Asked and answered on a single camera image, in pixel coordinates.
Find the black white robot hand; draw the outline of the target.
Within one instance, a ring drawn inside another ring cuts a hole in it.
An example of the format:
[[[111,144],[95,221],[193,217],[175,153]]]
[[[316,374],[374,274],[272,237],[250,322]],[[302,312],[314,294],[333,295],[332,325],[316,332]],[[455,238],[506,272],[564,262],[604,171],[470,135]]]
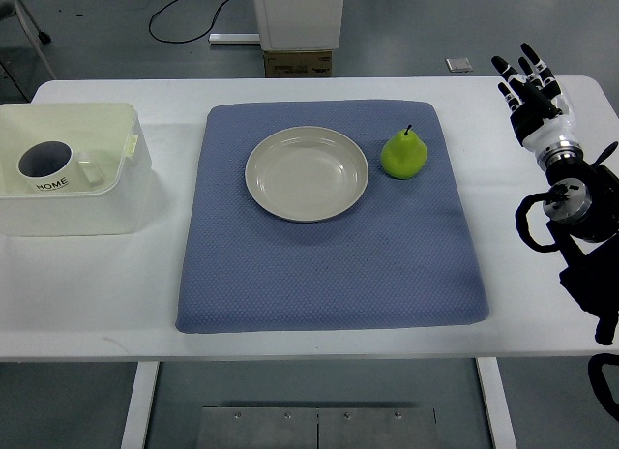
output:
[[[561,158],[581,157],[571,100],[537,52],[527,43],[520,48],[518,69],[498,55],[491,58],[502,78],[498,89],[510,110],[516,140],[543,170]]]

